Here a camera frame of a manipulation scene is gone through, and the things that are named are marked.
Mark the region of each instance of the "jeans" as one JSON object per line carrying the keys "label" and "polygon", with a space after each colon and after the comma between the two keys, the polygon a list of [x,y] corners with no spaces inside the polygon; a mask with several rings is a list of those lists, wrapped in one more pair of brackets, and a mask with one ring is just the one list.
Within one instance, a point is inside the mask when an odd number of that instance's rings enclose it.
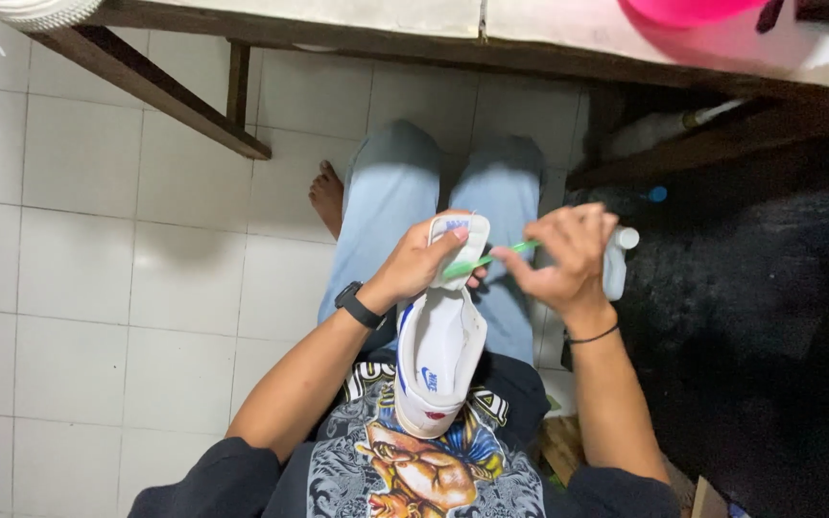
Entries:
{"label": "jeans", "polygon": [[[437,213],[441,152],[434,139],[407,121],[364,138],[344,180],[343,224],[319,323],[334,298],[352,281],[367,281],[412,225]],[[475,211],[491,222],[488,246],[523,241],[523,227],[537,218],[545,163],[532,139],[507,136],[477,149],[450,194],[450,208]],[[533,251],[525,252],[528,261]],[[533,329],[527,299],[500,262],[488,266],[473,290],[475,307],[488,322],[486,350],[533,364]],[[372,333],[364,351],[395,348],[395,311]]]}

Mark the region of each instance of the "green toothbrush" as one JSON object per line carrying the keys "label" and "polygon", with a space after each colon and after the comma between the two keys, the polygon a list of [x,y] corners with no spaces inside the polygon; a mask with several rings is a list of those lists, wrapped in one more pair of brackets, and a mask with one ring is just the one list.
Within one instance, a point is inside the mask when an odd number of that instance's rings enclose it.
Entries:
{"label": "green toothbrush", "polygon": [[[530,250],[532,248],[536,248],[539,246],[539,241],[536,240],[529,240],[524,242],[519,242],[510,247],[516,253],[524,252]],[[443,280],[447,280],[454,277],[464,276],[469,272],[475,270],[475,268],[481,265],[487,265],[494,261],[495,258],[491,255],[484,255],[478,261],[474,263],[469,263],[468,261],[460,261],[459,263],[453,263],[452,265],[447,266],[445,270],[443,270]]]}

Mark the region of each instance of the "shoe tongue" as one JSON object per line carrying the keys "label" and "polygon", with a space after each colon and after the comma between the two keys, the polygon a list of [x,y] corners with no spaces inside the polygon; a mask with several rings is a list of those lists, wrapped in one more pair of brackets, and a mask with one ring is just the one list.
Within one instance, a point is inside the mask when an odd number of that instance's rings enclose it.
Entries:
{"label": "shoe tongue", "polygon": [[443,237],[443,234],[457,227],[469,229],[469,238],[456,255],[451,254],[440,262],[437,276],[430,283],[431,288],[450,290],[464,288],[466,281],[469,280],[469,274],[444,280],[443,270],[453,263],[474,263],[485,252],[485,244],[488,242],[488,234],[491,232],[491,223],[488,222],[488,218],[479,216],[478,214],[445,214],[443,216],[437,216],[430,222],[430,236],[427,238],[427,244],[432,244],[434,241]]}

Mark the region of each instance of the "black cloth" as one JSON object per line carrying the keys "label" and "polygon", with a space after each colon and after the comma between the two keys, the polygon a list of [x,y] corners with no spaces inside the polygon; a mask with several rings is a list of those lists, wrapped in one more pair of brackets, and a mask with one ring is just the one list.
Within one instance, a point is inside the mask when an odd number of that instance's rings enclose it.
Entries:
{"label": "black cloth", "polygon": [[393,353],[370,353],[283,469],[270,450],[225,439],[177,484],[141,492],[130,516],[680,516],[667,485],[621,469],[582,467],[565,489],[541,477],[525,451],[549,404],[526,363],[485,354],[435,440],[398,425],[394,377]]}

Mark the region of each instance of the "bare foot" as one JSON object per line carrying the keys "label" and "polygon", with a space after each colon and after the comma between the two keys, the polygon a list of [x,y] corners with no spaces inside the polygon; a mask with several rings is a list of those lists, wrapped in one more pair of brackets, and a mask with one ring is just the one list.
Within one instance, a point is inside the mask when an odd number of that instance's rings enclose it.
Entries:
{"label": "bare foot", "polygon": [[323,160],[319,164],[319,176],[315,177],[308,188],[308,201],[319,213],[321,222],[325,224],[335,241],[341,233],[341,203],[344,199],[344,184],[334,173],[334,168]]}

